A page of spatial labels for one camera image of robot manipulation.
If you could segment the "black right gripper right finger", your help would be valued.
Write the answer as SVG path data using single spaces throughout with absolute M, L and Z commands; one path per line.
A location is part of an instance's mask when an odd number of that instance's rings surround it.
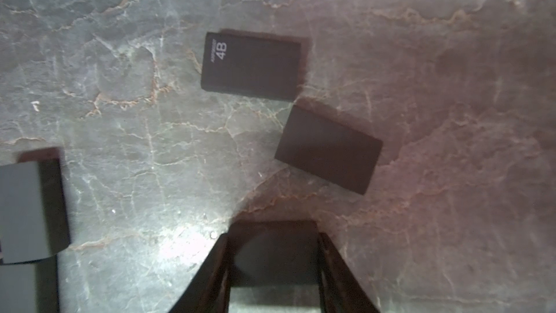
M 319 234 L 318 282 L 321 312 L 379 313 L 326 233 Z

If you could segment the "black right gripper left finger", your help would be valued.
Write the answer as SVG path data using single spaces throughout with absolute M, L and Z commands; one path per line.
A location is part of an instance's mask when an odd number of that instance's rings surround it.
M 228 312 L 230 303 L 229 237 L 221 234 L 188 288 L 169 310 L 175 312 Z

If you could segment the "black eraser mid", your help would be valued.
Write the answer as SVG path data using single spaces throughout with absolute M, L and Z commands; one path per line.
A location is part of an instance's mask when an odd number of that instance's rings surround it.
M 316 285 L 317 224 L 309 220 L 237 222 L 228 231 L 231 284 Z

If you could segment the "black eraser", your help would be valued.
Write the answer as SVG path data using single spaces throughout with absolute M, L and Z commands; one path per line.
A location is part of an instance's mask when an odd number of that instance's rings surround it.
M 280 101 L 294 101 L 301 79 L 303 40 L 292 36 L 223 30 L 208 32 L 201 88 Z
M 57 258 L 1 263 L 1 312 L 60 312 Z
M 364 195 L 382 147 L 373 136 L 295 105 L 275 159 Z
M 7 264 L 52 257 L 70 245 L 58 159 L 1 167 L 1 253 Z

